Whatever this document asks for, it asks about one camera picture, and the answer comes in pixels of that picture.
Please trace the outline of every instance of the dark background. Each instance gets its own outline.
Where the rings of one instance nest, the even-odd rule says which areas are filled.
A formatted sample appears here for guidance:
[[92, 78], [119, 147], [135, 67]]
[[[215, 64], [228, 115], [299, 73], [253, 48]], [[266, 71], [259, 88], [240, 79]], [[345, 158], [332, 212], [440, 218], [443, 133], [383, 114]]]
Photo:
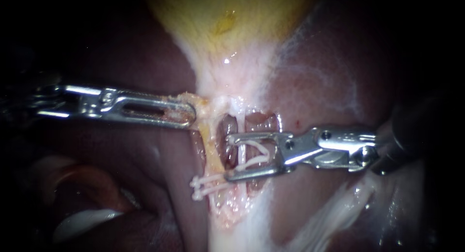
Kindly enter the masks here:
[[[134, 7], [143, 6], [141, 0], [1, 0], [0, 55], [3, 73], [0, 84], [22, 82], [22, 72], [58, 69], [66, 72], [66, 59], [81, 44], [80, 36], [93, 32], [99, 25], [111, 19], [113, 13], [131, 13]], [[407, 97], [418, 98], [434, 90], [447, 92], [452, 97], [449, 109], [438, 116], [441, 123], [431, 128], [431, 135], [441, 140], [439, 146], [427, 160], [425, 251], [442, 251], [453, 240], [449, 222], [461, 217], [462, 187], [461, 176], [457, 173], [461, 159], [457, 160], [453, 135], [460, 136], [460, 130], [450, 125], [460, 119], [460, 102], [450, 89], [459, 85], [458, 76], [453, 73], [454, 53], [449, 51], [452, 38], [449, 33], [451, 14], [445, 13], [446, 0], [360, 0], [360, 4], [372, 8], [373, 14], [382, 22], [386, 39], [393, 41], [393, 50], [399, 53], [399, 75], [406, 80], [402, 87]], [[458, 109], [452, 104], [459, 102]], [[3, 140], [0, 154], [5, 160], [11, 159], [11, 152], [5, 152], [9, 144], [9, 133], [0, 128]], [[43, 243], [37, 223], [36, 211], [28, 207], [29, 197], [19, 190], [13, 180], [9, 162], [1, 167], [1, 189], [3, 193], [3, 244], [14, 250], [33, 251]]]

